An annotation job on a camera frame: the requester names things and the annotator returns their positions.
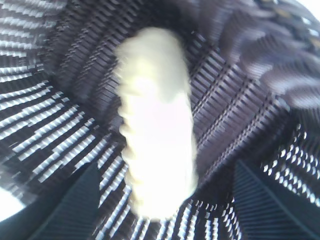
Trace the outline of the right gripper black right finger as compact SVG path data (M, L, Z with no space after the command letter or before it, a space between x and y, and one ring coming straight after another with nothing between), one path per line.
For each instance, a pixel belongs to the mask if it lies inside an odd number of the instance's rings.
M249 240L318 240L320 209L239 160L233 179L235 210Z

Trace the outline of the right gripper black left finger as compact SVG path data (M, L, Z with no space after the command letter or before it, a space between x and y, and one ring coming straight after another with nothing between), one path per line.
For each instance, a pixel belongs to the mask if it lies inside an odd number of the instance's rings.
M100 201L100 173L86 163L64 182L1 221L2 240L86 240Z

